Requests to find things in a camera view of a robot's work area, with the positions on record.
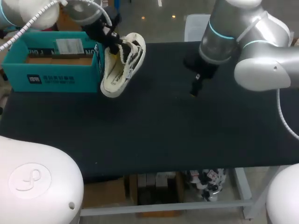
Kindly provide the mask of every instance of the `white sneaker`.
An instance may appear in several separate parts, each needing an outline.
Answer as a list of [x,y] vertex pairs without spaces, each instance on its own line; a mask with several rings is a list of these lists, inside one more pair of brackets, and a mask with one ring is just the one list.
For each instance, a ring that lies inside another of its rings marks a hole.
[[130,33],[122,40],[124,45],[118,44],[117,55],[111,54],[110,48],[105,50],[105,71],[100,89],[110,98],[121,95],[145,57],[145,40],[140,34]]

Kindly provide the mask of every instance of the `teal box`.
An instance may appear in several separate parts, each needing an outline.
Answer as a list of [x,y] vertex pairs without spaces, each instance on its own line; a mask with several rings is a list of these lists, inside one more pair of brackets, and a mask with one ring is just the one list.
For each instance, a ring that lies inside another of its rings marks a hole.
[[[29,64],[28,54],[93,55],[92,65]],[[103,46],[85,32],[25,33],[6,55],[2,68],[14,91],[97,92],[104,72]]]

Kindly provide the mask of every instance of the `black tablecloth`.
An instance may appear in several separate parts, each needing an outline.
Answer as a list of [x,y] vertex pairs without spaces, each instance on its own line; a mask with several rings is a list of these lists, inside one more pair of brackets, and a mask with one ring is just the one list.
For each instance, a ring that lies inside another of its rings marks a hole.
[[[12,92],[0,135],[57,147],[85,179],[200,168],[299,163],[299,141],[278,116],[275,91],[252,92],[223,65],[197,98],[183,66],[199,42],[147,44],[142,68],[125,92]],[[286,121],[299,133],[299,91],[281,91]]]

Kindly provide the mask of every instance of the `cable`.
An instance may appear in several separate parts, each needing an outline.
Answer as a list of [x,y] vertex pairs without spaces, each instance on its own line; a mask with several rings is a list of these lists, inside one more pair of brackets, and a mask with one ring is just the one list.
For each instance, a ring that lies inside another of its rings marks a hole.
[[285,121],[285,118],[282,114],[281,111],[281,106],[280,106],[280,94],[279,94],[279,89],[276,92],[276,96],[277,96],[277,108],[278,108],[278,113],[280,116],[280,119],[282,121],[282,123],[284,124],[284,126],[286,127],[286,129],[289,131],[289,133],[291,133],[292,136],[294,136],[297,140],[299,140],[299,136],[288,126],[287,122]]
[[40,11],[38,11],[38,13],[35,16],[33,16],[32,19],[29,20],[29,22],[27,22],[18,33],[16,33],[16,35],[14,35],[5,44],[0,46],[0,51],[3,51],[4,49],[12,45],[14,42],[16,42],[16,40],[18,40],[46,10],[48,10],[50,7],[57,4],[58,2],[58,0],[54,0],[50,2],[48,5],[46,5],[44,8],[42,8]]
[[[91,0],[68,0],[68,1],[81,1],[96,6],[103,13],[107,21],[107,25],[112,26],[110,17],[106,13],[106,11],[102,8],[102,6],[100,6],[99,4]],[[9,46],[11,46],[14,42],[16,42],[45,11],[47,11],[50,7],[58,4],[59,2],[60,0],[54,0],[50,2],[48,5],[46,5],[45,7],[43,7],[40,11],[38,11],[38,13],[35,16],[33,16],[32,19],[29,20],[29,22],[27,22],[25,26],[23,26],[23,28],[18,33],[16,33],[9,41],[7,41],[6,43],[0,46],[0,52],[8,48]]]

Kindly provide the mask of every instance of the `logo on robot base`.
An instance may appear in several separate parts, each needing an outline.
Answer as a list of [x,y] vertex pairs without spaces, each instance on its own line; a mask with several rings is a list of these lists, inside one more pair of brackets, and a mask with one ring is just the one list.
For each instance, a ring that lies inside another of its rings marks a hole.
[[51,185],[50,171],[38,163],[27,163],[9,177],[10,191],[18,198],[32,199],[42,195]]

